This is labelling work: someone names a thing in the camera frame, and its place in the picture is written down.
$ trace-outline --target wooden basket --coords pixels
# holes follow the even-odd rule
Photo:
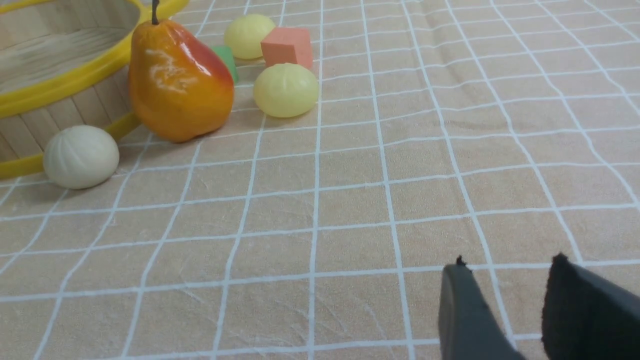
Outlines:
[[[160,17],[188,0],[164,0]],[[23,0],[0,6],[0,179],[42,171],[62,129],[91,125],[116,140],[131,114],[131,34],[150,18],[140,0]]]

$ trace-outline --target plastic fruit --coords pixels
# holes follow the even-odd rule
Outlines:
[[[64,129],[45,148],[44,172],[63,188],[91,188],[109,179],[120,162],[115,140],[105,130],[89,125]]]
[[[243,60],[262,57],[260,42],[275,29],[276,24],[269,17],[249,14],[233,20],[225,30],[225,45],[234,56]]]
[[[133,112],[158,137],[185,142],[219,129],[234,102],[225,63],[180,24],[152,19],[134,30],[129,63]]]
[[[311,110],[319,93],[314,73],[291,63],[264,69],[253,85],[253,99],[260,110],[280,118],[296,117]]]

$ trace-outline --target green toy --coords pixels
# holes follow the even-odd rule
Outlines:
[[[234,84],[236,84],[238,82],[238,71],[236,70],[236,63],[234,61],[234,55],[231,53],[231,48],[229,46],[218,45],[212,46],[211,50],[225,63],[231,73],[231,77],[234,78]]]

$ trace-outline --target white ball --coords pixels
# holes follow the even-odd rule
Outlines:
[[[73,126],[54,136],[44,151],[44,172],[63,188],[86,189],[109,179],[120,161],[118,144],[105,130]]]

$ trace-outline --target table surface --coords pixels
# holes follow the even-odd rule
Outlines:
[[[439,359],[461,254],[544,359],[552,256],[640,292],[636,0],[192,0],[209,45],[262,13],[312,35],[317,108],[139,128],[116,175],[0,184],[3,359]]]

